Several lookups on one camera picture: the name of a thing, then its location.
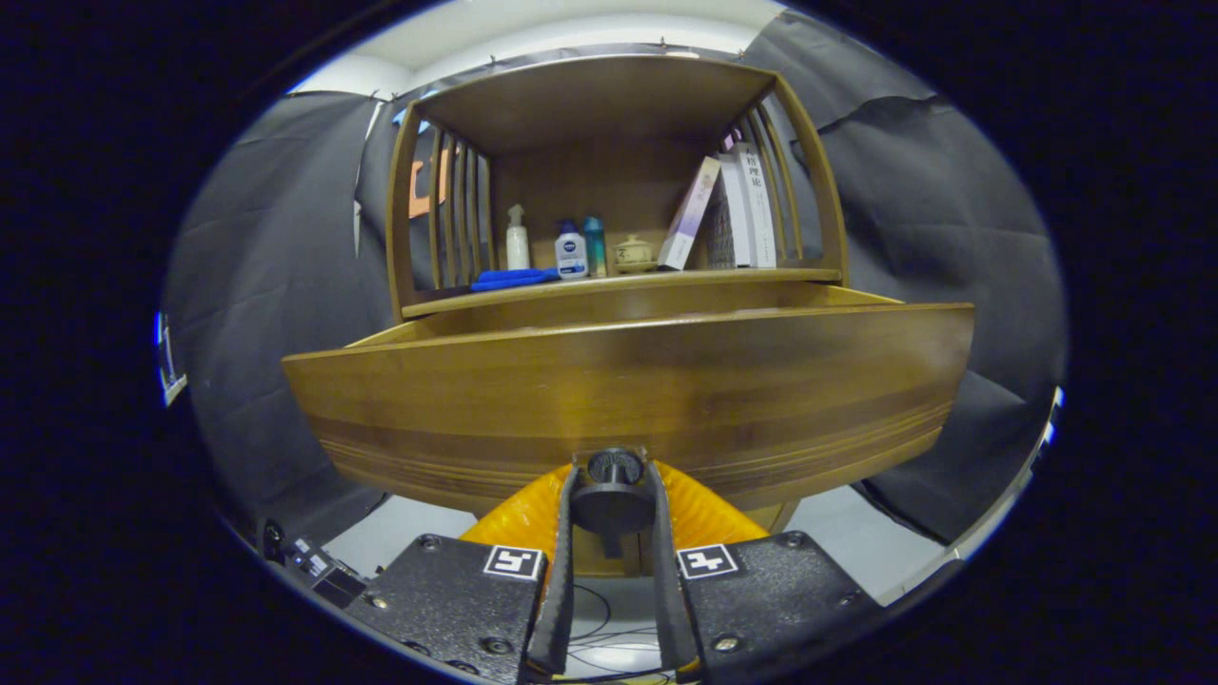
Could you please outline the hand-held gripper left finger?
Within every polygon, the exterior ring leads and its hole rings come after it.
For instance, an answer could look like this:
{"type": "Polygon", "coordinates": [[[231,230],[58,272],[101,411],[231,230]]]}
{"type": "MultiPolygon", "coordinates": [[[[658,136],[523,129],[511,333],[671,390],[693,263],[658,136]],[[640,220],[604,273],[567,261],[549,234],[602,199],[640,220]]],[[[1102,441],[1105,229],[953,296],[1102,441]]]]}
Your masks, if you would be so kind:
{"type": "Polygon", "coordinates": [[[579,467],[526,488],[548,517],[535,545],[421,534],[348,603],[351,620],[421,663],[475,684],[549,683],[574,614],[579,467]]]}

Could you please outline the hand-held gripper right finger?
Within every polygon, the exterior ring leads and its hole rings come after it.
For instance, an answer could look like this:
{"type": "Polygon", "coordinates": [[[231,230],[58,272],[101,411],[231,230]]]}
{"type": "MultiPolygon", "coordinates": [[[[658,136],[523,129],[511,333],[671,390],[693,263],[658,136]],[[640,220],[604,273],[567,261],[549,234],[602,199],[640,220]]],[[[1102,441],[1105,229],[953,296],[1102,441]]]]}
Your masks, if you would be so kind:
{"type": "Polygon", "coordinates": [[[661,664],[678,684],[766,684],[853,645],[879,605],[804,531],[678,546],[667,468],[650,460],[661,664]]]}

